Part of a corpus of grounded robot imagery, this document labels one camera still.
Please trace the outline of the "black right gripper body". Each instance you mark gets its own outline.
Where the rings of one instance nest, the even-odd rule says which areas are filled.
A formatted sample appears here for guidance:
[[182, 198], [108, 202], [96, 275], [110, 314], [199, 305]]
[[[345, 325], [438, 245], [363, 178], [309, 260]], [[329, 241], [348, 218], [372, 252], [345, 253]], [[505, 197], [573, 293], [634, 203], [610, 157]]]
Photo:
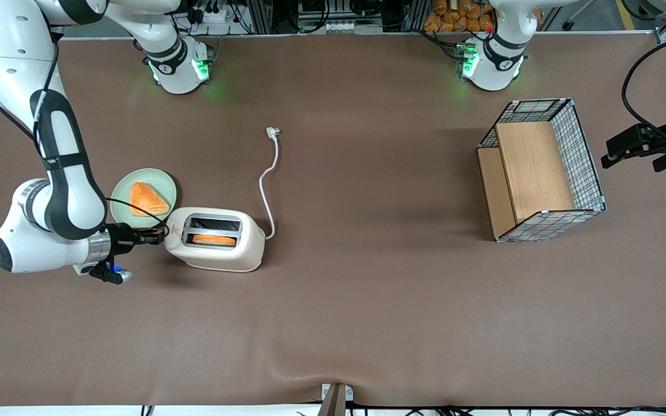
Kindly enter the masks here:
[[106, 224], [109, 234], [109, 252], [130, 252], [138, 242], [138, 235], [127, 223]]

